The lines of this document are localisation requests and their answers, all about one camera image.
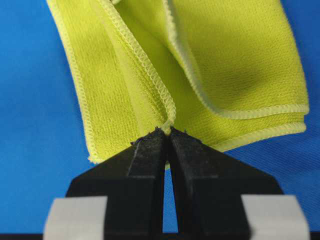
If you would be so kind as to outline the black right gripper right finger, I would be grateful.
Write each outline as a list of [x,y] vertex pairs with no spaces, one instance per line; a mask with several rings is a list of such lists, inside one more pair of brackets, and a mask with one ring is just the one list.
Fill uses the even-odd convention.
[[241,195],[283,194],[272,175],[175,128],[168,153],[178,232],[191,240],[248,240]]

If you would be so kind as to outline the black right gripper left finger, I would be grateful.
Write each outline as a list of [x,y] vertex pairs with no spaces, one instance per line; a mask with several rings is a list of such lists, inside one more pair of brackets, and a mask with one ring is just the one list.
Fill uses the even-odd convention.
[[66,197],[106,196],[106,240],[154,240],[163,230],[167,137],[160,128],[75,177]]

